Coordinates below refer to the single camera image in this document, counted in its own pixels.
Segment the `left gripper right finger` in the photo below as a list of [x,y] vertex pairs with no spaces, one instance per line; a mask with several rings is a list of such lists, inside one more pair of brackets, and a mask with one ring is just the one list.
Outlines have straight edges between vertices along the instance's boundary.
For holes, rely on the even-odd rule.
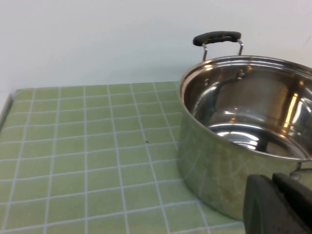
[[312,191],[286,174],[274,173],[272,181],[282,194],[288,214],[298,225],[297,229],[310,234],[312,232]]

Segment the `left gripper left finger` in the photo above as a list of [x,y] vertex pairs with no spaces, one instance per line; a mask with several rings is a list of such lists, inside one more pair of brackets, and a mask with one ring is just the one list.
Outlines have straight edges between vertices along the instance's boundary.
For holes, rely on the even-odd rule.
[[247,178],[243,222],[247,234],[300,234],[301,221],[273,182],[264,175]]

